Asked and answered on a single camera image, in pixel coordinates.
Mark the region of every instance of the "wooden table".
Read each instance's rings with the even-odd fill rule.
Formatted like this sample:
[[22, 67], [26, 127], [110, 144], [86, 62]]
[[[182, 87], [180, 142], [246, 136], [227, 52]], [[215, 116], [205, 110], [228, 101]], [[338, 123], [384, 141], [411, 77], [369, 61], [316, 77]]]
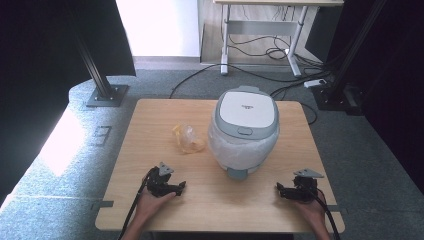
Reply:
[[[226, 6], [224, 14], [224, 43], [221, 55], [221, 74], [228, 73], [228, 37], [230, 34], [241, 35], [271, 35], [271, 36], [291, 36], [293, 40], [290, 48], [285, 50], [287, 60], [295, 77], [302, 74], [297, 65], [294, 53], [299, 41], [300, 33], [304, 24], [308, 6], [334, 7], [342, 6], [343, 0], [214, 0], [214, 3]], [[280, 5], [280, 6], [302, 6], [302, 12], [297, 21], [246, 21], [231, 20], [231, 5]]]
[[[305, 232], [310, 231], [291, 201], [281, 199], [276, 182], [293, 187], [293, 172], [311, 168], [324, 176], [322, 165], [302, 107], [277, 102], [280, 136], [264, 164], [244, 181], [232, 180], [209, 149], [184, 154], [172, 128], [178, 123], [194, 127], [207, 141], [216, 100], [139, 100], [107, 187], [96, 226], [120, 230], [134, 196], [148, 170], [161, 161], [172, 167], [169, 184], [187, 181], [182, 196], [167, 203], [145, 226], [154, 231]], [[329, 205], [337, 205], [327, 178], [318, 180]], [[333, 212], [338, 230], [344, 230], [339, 212]]]

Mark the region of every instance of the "hand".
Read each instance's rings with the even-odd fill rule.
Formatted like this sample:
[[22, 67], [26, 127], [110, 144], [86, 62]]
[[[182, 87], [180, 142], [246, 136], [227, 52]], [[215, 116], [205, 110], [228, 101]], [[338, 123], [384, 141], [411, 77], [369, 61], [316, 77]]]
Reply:
[[[325, 197], [321, 191], [318, 191], [318, 198], [325, 203]], [[316, 200], [309, 203], [298, 201], [293, 201], [293, 203], [309, 226], [311, 226], [316, 239], [330, 239], [325, 226], [325, 211]]]
[[139, 239], [144, 223], [150, 219], [164, 205], [175, 197], [175, 192], [168, 193], [163, 197], [155, 197], [146, 189], [141, 192], [137, 202], [137, 208], [133, 220], [128, 224], [122, 239]]

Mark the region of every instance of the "white wall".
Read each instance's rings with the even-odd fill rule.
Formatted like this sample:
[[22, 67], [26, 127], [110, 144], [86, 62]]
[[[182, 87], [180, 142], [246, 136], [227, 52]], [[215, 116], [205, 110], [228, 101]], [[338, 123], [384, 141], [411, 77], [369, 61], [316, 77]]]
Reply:
[[133, 56], [200, 57], [197, 0], [116, 0]]

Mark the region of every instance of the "white metal table leg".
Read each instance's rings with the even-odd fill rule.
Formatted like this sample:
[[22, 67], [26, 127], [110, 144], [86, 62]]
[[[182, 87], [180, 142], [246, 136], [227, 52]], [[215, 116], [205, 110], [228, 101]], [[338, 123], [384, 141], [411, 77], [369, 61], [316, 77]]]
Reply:
[[300, 14], [299, 20], [297, 22], [296, 32], [293, 36], [293, 41], [290, 45], [290, 49], [285, 50], [287, 54], [287, 59], [289, 60], [290, 67], [292, 68], [293, 75], [295, 77], [300, 77], [302, 75], [300, 73], [299, 67], [297, 66], [296, 59], [294, 58], [294, 52], [296, 50], [297, 42], [299, 41], [300, 33], [302, 32], [302, 27], [305, 21], [305, 16], [307, 11], [308, 11], [308, 6], [304, 6], [302, 9], [302, 13]]
[[222, 55], [221, 55], [221, 75], [228, 74], [228, 24], [230, 21], [230, 9], [231, 5], [227, 5], [227, 17], [224, 19], [224, 44], [222, 46]]

